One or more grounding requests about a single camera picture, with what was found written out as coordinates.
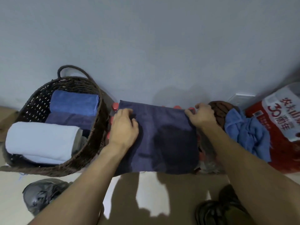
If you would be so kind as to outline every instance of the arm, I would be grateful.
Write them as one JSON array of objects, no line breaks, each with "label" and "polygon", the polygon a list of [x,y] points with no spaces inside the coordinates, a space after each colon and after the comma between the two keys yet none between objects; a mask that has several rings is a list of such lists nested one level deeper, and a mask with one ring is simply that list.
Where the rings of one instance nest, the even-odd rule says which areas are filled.
[{"label": "arm", "polygon": [[139,133],[137,121],[129,119],[131,112],[130,109],[118,111],[112,123],[110,143],[88,169],[29,225],[94,225],[98,222],[115,170]]},{"label": "arm", "polygon": [[209,105],[200,103],[196,108],[195,115],[185,112],[210,139],[239,200],[256,223],[300,224],[300,186],[232,140],[217,125]]}]

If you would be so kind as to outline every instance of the white wall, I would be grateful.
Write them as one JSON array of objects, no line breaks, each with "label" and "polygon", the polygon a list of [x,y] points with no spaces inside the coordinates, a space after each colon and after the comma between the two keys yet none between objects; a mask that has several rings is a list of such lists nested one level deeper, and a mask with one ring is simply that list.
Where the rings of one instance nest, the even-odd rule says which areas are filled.
[{"label": "white wall", "polygon": [[300,63],[300,0],[0,0],[0,105],[85,69],[114,100],[261,94]]}]

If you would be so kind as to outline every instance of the brown cloth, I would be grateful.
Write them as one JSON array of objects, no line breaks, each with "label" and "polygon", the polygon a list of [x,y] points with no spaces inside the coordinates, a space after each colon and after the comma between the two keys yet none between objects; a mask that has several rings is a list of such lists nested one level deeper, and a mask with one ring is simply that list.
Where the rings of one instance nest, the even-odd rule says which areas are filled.
[{"label": "brown cloth", "polygon": [[224,101],[212,101],[209,103],[209,105],[214,110],[217,123],[222,127],[222,129],[224,129],[225,117],[227,113],[232,108],[235,108],[238,112],[240,110],[237,106],[234,106],[231,103],[224,102]]}]

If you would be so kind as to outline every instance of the hand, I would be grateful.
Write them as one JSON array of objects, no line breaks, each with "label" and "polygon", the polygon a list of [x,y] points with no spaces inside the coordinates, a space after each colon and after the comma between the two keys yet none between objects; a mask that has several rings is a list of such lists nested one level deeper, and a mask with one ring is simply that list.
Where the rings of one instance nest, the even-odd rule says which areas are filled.
[{"label": "hand", "polygon": [[133,118],[129,119],[132,109],[120,109],[115,114],[110,130],[110,145],[120,146],[127,152],[139,134],[139,124]]},{"label": "hand", "polygon": [[210,105],[204,103],[198,103],[195,105],[198,109],[196,114],[193,114],[190,110],[185,110],[185,114],[189,117],[191,123],[200,128],[203,124],[216,124],[216,118],[214,116],[214,111]]}]

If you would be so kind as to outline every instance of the cardboard box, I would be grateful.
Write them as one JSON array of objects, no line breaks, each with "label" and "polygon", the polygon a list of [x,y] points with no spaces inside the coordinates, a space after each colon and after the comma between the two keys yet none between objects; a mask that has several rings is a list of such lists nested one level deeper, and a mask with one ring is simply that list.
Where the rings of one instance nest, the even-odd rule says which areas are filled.
[{"label": "cardboard box", "polygon": [[0,106],[0,142],[5,141],[8,129],[17,117],[17,110]]}]

